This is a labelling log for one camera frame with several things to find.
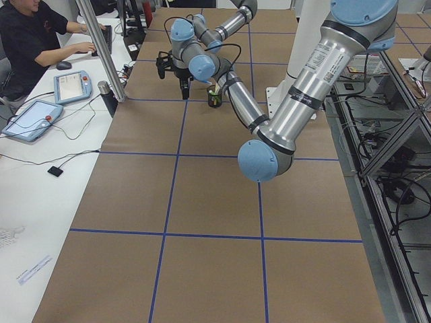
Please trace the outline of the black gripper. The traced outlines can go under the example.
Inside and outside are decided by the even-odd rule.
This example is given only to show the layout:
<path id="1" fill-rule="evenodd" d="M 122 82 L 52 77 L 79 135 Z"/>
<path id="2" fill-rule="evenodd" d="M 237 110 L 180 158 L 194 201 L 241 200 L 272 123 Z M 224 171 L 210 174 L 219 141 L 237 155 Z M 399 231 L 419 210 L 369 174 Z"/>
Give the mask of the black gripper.
<path id="1" fill-rule="evenodd" d="M 191 82 L 194 80 L 194 77 L 189 71 L 187 64 L 174 57 L 172 59 L 172 70 L 174 75 L 180 81 L 182 99 L 189 99 L 189 88 Z"/>

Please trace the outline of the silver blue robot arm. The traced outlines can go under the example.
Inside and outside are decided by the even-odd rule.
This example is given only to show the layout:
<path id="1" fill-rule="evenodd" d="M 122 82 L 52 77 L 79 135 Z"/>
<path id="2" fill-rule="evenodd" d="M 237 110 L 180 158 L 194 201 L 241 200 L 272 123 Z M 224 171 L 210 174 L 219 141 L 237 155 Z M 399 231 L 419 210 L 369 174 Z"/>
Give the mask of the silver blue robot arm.
<path id="1" fill-rule="evenodd" d="M 392 46 L 397 9 L 397 1 L 305 1 L 296 37 L 310 36 L 316 46 L 301 60 L 301 71 L 271 118 L 231 62 L 223 61 L 214 78 L 254 137 L 238 152 L 239 168 L 248 179 L 265 182 L 290 168 L 297 137 L 352 57 Z"/>
<path id="2" fill-rule="evenodd" d="M 215 29 L 207 26 L 201 14 L 177 18 L 170 30 L 172 69 L 179 79 L 181 95 L 189 98 L 189 80 L 218 80 L 227 73 L 230 63 L 217 56 L 224 41 L 249 24 L 258 9 L 256 1 L 233 1 L 236 13 Z"/>

